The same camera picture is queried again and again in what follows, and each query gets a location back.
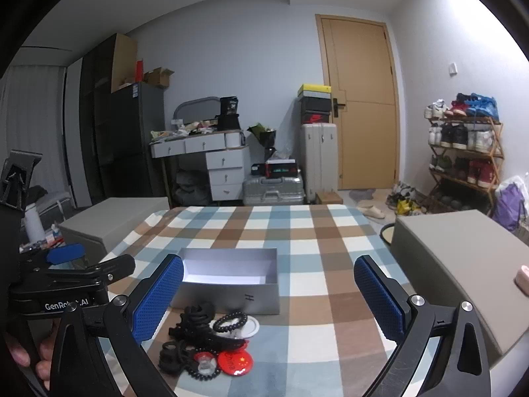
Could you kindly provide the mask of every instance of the drawer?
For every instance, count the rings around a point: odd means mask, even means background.
[[[213,201],[240,200],[242,199],[242,184],[212,186],[211,198]]]
[[[243,150],[244,149],[236,149],[234,151],[208,152],[206,154],[208,170],[243,167]]]
[[[210,185],[232,185],[244,182],[244,170],[242,168],[226,170],[210,170]]]
[[[153,158],[161,156],[181,155],[186,153],[185,140],[174,140],[172,142],[156,143],[151,146]]]
[[[224,134],[198,135],[186,139],[186,154],[224,149]]]

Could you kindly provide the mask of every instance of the finger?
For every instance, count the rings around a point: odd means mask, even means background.
[[[51,330],[51,334],[40,343],[39,353],[43,360],[51,361],[54,354],[54,345],[55,339],[57,338],[58,328],[59,323],[54,321],[54,327]]]
[[[51,361],[39,361],[35,365],[35,371],[42,380],[50,380]]]
[[[15,363],[22,367],[29,367],[31,363],[30,355],[22,347],[19,341],[8,333],[4,334],[4,340]]]

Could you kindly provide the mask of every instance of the white suitcase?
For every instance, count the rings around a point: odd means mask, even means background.
[[[338,136],[335,124],[302,125],[302,165],[307,200],[317,191],[338,190]]]

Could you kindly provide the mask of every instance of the white dresser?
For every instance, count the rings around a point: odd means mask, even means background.
[[[211,197],[213,201],[242,199],[242,184],[250,175],[251,161],[248,146],[228,149],[226,135],[242,131],[226,131],[190,136],[185,139],[160,142],[151,145],[153,158],[162,158],[163,178],[167,196],[171,200],[165,157],[205,152],[207,170],[210,175]]]

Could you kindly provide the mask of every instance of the gray ottoman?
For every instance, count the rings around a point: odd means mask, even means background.
[[[477,210],[399,217],[391,253],[430,303],[473,304],[491,366],[529,327],[529,297],[513,282],[529,247]]]
[[[151,213],[168,210],[167,197],[108,198],[59,224],[67,244],[85,247],[84,266],[97,264]]]

